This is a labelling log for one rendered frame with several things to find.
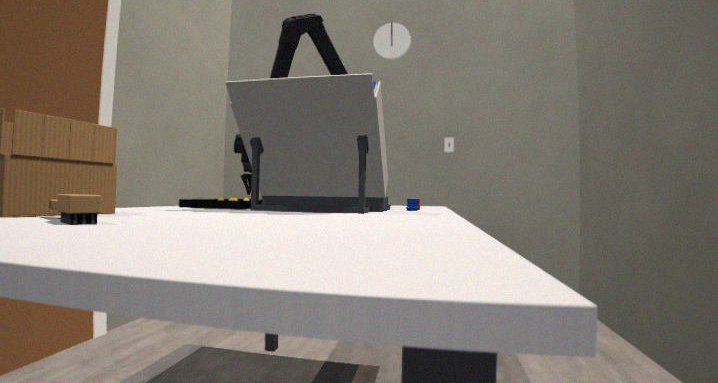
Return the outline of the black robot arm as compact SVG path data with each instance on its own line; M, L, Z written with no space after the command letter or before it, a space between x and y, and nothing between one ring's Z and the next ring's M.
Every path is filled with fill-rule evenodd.
M299 44L300 37L307 31L320 56L323 58L330 74L348 74L322 22L322 17L314 13L292 16L283 21L279 45L270 78L288 77L293 56ZM234 153L241 152L241 163L243 164L243 168L252 169L241 136L240 134L237 134L234 142Z

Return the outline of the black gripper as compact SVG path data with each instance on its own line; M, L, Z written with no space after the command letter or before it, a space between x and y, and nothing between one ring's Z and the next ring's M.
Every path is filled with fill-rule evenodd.
M252 169L245 169L245 168L244 168L244 172L252 173ZM252 174L244 174L244 175L241 175L241 178L242 178L243 183L244 183L244 185L245 185L245 187L246 187L246 191L247 191L247 194L248 194L248 195L250 195L250 192L251 192L251 177L252 177ZM247 182L247 179L248 179L248 182ZM248 186L249 186L249 188L248 188Z

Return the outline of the brown cardboard box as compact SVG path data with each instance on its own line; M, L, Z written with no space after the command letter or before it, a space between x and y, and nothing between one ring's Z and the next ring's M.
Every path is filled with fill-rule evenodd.
M4 117L0 218L61 216L49 209L58 194L101 195L97 214L115 214L116 128L16 109L13 123Z

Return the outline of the grey slanted cover panel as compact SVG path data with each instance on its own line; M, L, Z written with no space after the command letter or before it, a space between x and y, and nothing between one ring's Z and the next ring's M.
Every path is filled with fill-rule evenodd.
M225 84L251 167L250 139L262 142L262 204L358 207L357 138L367 135L365 206L390 210L381 83L373 87L372 73Z

